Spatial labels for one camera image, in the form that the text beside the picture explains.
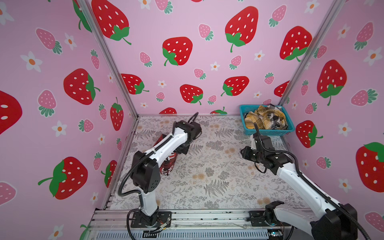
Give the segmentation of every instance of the red strawberry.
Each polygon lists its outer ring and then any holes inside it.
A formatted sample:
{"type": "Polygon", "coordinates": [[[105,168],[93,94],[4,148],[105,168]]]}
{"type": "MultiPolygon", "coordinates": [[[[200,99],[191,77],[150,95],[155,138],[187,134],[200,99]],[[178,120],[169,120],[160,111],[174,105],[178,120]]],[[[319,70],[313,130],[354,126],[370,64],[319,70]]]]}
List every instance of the red strawberry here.
{"type": "Polygon", "coordinates": [[[55,40],[52,33],[42,28],[36,28],[36,35],[40,39],[41,43],[48,50],[52,50],[53,53],[60,55],[63,51],[61,50],[60,42],[55,40]]]}
{"type": "Polygon", "coordinates": [[[301,87],[301,95],[304,96],[308,91],[308,81],[304,80],[303,86],[301,87]]]}
{"type": "Polygon", "coordinates": [[[273,73],[268,73],[265,75],[264,82],[268,85],[272,84],[274,81],[275,77],[273,76],[273,73]]]}
{"type": "Polygon", "coordinates": [[[95,51],[95,49],[92,49],[91,51],[91,61],[93,63],[93,65],[95,66],[96,69],[99,69],[99,66],[100,66],[100,61],[98,59],[98,55],[95,51]]]}
{"type": "Polygon", "coordinates": [[[23,110],[16,98],[0,91],[0,134],[12,127],[22,116],[23,110]]]}
{"type": "Polygon", "coordinates": [[[93,79],[88,72],[82,68],[76,69],[64,79],[64,91],[71,98],[81,104],[89,105],[96,96],[96,88],[93,79]]]}
{"type": "Polygon", "coordinates": [[[331,167],[331,161],[327,157],[319,157],[316,160],[317,166],[321,167],[322,169],[327,169],[331,167]]]}
{"type": "Polygon", "coordinates": [[[371,142],[359,148],[356,164],[363,184],[375,192],[384,192],[384,145],[371,142]]]}
{"type": "Polygon", "coordinates": [[[181,97],[187,103],[197,103],[203,98],[203,90],[199,87],[184,84],[180,87],[181,97]]]}
{"type": "Polygon", "coordinates": [[[221,94],[223,96],[226,93],[228,96],[237,96],[243,92],[243,90],[248,86],[249,78],[246,76],[240,77],[231,77],[224,81],[223,90],[221,94]]]}
{"type": "Polygon", "coordinates": [[[115,173],[116,165],[117,165],[117,162],[115,160],[112,160],[108,164],[107,168],[105,169],[105,173],[103,173],[103,171],[101,171],[101,173],[105,175],[104,183],[105,183],[105,186],[107,186],[107,187],[109,187],[109,184],[111,183],[113,174],[115,173]]]}
{"type": "Polygon", "coordinates": [[[280,58],[284,60],[299,60],[312,41],[312,35],[302,26],[296,26],[289,30],[280,49],[280,58]]]}
{"type": "Polygon", "coordinates": [[[156,100],[158,102],[162,102],[164,100],[165,96],[164,96],[164,93],[163,92],[159,92],[156,94],[156,100]]]}
{"type": "Polygon", "coordinates": [[[140,61],[146,66],[150,68],[152,66],[151,58],[145,52],[140,53],[140,61]]]}
{"type": "Polygon", "coordinates": [[[177,114],[174,108],[166,108],[163,111],[159,112],[159,114],[177,114]]]}
{"type": "Polygon", "coordinates": [[[316,103],[308,104],[308,106],[305,108],[305,113],[311,115],[313,112],[316,112],[316,109],[317,109],[316,103]]]}
{"type": "Polygon", "coordinates": [[[116,103],[112,104],[109,114],[111,116],[113,128],[116,131],[119,131],[121,128],[122,120],[124,119],[124,112],[122,110],[121,105],[118,102],[117,97],[116,97],[116,103]]]}
{"type": "Polygon", "coordinates": [[[17,189],[8,182],[0,181],[0,206],[16,197],[17,189]]]}
{"type": "Polygon", "coordinates": [[[367,41],[373,36],[373,22],[365,24],[356,37],[355,50],[359,51],[367,46],[367,41]]]}
{"type": "Polygon", "coordinates": [[[84,14],[83,14],[83,11],[81,10],[80,6],[79,6],[79,3],[77,2],[77,0],[72,0],[73,2],[73,8],[74,8],[74,11],[76,12],[76,15],[80,18],[80,21],[79,21],[79,30],[81,30],[80,28],[80,23],[82,22],[83,23],[83,26],[85,27],[85,29],[87,29],[88,31],[92,32],[87,20],[85,19],[84,17],[84,14]]]}
{"type": "Polygon", "coordinates": [[[144,90],[144,83],[138,76],[124,73],[122,73],[121,76],[123,77],[125,86],[127,86],[129,93],[140,94],[143,91],[149,92],[147,90],[144,90]]]}
{"type": "Polygon", "coordinates": [[[237,66],[241,64],[241,56],[238,55],[231,60],[231,64],[229,64],[229,68],[232,70],[235,70],[237,66]]]}
{"type": "Polygon", "coordinates": [[[208,104],[209,105],[212,105],[212,104],[214,104],[215,103],[215,101],[217,100],[217,97],[216,97],[216,95],[212,95],[212,96],[210,96],[209,98],[208,98],[208,104]]]}
{"type": "Polygon", "coordinates": [[[79,190],[87,181],[88,171],[79,160],[66,157],[53,170],[53,177],[41,180],[37,184],[52,179],[49,190],[56,199],[66,199],[79,190]]]}
{"type": "Polygon", "coordinates": [[[362,107],[365,106],[367,103],[371,104],[377,99],[378,93],[376,93],[376,90],[369,89],[368,91],[366,90],[360,90],[357,92],[352,98],[351,98],[351,103],[353,105],[362,107]]]}
{"type": "Polygon", "coordinates": [[[267,99],[263,102],[263,105],[270,105],[272,102],[272,99],[267,99]]]}
{"type": "Polygon", "coordinates": [[[115,41],[124,39],[131,45],[124,38],[129,35],[129,22],[124,13],[107,0],[92,0],[91,5],[103,35],[115,41]]]}
{"type": "Polygon", "coordinates": [[[227,41],[240,47],[249,43],[256,33],[259,12],[257,8],[249,6],[236,14],[225,26],[227,41]]]}
{"type": "Polygon", "coordinates": [[[203,80],[207,77],[206,74],[204,73],[204,71],[201,69],[195,68],[195,70],[193,72],[195,74],[195,77],[200,78],[201,80],[203,80]]]}
{"type": "Polygon", "coordinates": [[[103,120],[107,119],[107,109],[104,108],[104,105],[100,103],[99,105],[100,117],[103,120]]]}
{"type": "Polygon", "coordinates": [[[210,41],[214,37],[214,32],[211,31],[211,27],[205,24],[199,25],[200,37],[205,38],[206,41],[210,41]]]}
{"type": "Polygon", "coordinates": [[[172,65],[184,65],[191,55],[192,42],[189,38],[181,36],[178,38],[169,38],[163,42],[163,55],[172,65]]]}
{"type": "Polygon", "coordinates": [[[377,212],[370,212],[365,215],[365,220],[380,232],[384,232],[384,216],[377,212]]]}
{"type": "Polygon", "coordinates": [[[227,114],[227,112],[224,112],[224,108],[225,107],[223,107],[223,110],[219,109],[219,110],[212,111],[211,114],[227,114]]]}
{"type": "Polygon", "coordinates": [[[93,160],[93,169],[95,171],[99,170],[100,165],[101,165],[101,153],[97,152],[95,154],[95,159],[93,160]]]}
{"type": "Polygon", "coordinates": [[[121,150],[121,145],[122,145],[122,143],[121,143],[121,139],[120,139],[120,138],[118,138],[118,139],[116,140],[116,144],[118,145],[118,150],[121,150]]]}
{"type": "Polygon", "coordinates": [[[285,13],[287,11],[286,5],[281,5],[272,13],[272,18],[269,19],[269,27],[274,28],[279,24],[281,20],[283,20],[285,13]]]}
{"type": "Polygon", "coordinates": [[[325,52],[327,52],[327,47],[324,45],[321,45],[319,48],[316,49],[313,57],[314,58],[321,58],[325,52]]]}
{"type": "Polygon", "coordinates": [[[336,61],[328,61],[320,74],[317,82],[317,92],[323,98],[329,98],[328,106],[331,104],[331,97],[339,94],[347,82],[347,74],[344,68],[336,61]]]}
{"type": "Polygon", "coordinates": [[[299,123],[296,126],[296,135],[306,148],[312,147],[316,143],[316,138],[323,138],[323,136],[317,137],[317,128],[313,122],[309,120],[299,123]]]}
{"type": "Polygon", "coordinates": [[[46,118],[51,117],[55,113],[53,109],[56,107],[56,100],[51,91],[43,90],[37,98],[37,102],[40,104],[40,113],[45,115],[46,118]]]}
{"type": "Polygon", "coordinates": [[[164,11],[165,14],[172,12],[172,3],[168,0],[155,0],[156,6],[160,11],[164,11]]]}
{"type": "Polygon", "coordinates": [[[78,126],[79,126],[79,130],[82,132],[88,133],[93,130],[93,123],[88,119],[81,120],[78,126]]]}
{"type": "Polygon", "coordinates": [[[282,97],[283,96],[283,93],[285,92],[287,86],[289,84],[289,81],[277,86],[277,88],[275,88],[275,90],[273,91],[273,93],[278,96],[278,97],[282,97]]]}

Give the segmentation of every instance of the strawberry wallpaper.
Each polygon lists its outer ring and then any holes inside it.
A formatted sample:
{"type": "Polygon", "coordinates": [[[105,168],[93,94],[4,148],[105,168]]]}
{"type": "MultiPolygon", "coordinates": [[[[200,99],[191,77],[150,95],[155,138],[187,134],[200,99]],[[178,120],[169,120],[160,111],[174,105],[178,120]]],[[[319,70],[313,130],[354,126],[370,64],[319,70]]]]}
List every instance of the strawberry wallpaper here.
{"type": "Polygon", "coordinates": [[[355,207],[372,239],[384,239],[383,9],[346,2],[285,105],[302,171],[355,207]]]}
{"type": "Polygon", "coordinates": [[[1,239],[82,240],[133,124],[77,1],[0,2],[1,239]]]}
{"type": "Polygon", "coordinates": [[[277,104],[332,3],[88,1],[139,114],[277,104]]]}

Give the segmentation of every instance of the laundry basket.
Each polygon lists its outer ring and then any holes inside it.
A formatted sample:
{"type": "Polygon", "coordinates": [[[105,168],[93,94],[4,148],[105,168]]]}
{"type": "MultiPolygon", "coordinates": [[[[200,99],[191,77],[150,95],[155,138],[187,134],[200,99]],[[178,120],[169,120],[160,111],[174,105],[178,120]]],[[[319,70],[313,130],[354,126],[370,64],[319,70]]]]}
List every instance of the laundry basket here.
{"type": "MultiPolygon", "coordinates": [[[[245,122],[244,118],[248,114],[248,112],[254,112],[256,109],[259,108],[260,105],[240,105],[240,115],[241,115],[241,121],[243,123],[244,127],[244,134],[246,135],[252,135],[256,133],[255,129],[248,129],[245,127],[245,122]]],[[[288,132],[293,132],[295,130],[295,127],[293,125],[293,122],[291,118],[289,117],[287,111],[285,110],[284,107],[282,106],[277,106],[276,107],[281,107],[281,111],[285,114],[285,118],[287,119],[288,122],[288,128],[287,130],[277,130],[277,129],[260,129],[260,134],[264,136],[282,136],[288,132]]]]}

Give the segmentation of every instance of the botanical patterned mat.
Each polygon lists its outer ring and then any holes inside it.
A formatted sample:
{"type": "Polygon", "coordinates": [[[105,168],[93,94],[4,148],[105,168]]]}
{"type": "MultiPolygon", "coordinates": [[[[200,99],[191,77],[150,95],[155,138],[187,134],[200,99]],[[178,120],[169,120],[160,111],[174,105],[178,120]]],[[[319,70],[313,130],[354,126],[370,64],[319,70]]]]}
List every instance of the botanical patterned mat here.
{"type": "MultiPolygon", "coordinates": [[[[174,121],[188,118],[141,117],[120,178],[131,168],[136,151],[148,150],[161,134],[172,130],[174,121]]],[[[199,116],[196,122],[202,127],[202,135],[191,144],[187,155],[178,155],[174,169],[169,176],[161,176],[156,188],[160,209],[258,209],[275,200],[294,208],[308,208],[282,179],[270,171],[258,172],[252,162],[242,158],[240,150],[251,142],[243,134],[240,116],[199,116]]],[[[275,149],[285,150],[280,137],[271,139],[275,149]]],[[[124,191],[133,187],[129,179],[124,191]]],[[[111,210],[138,206],[137,194],[123,198],[116,194],[111,210]]]]}

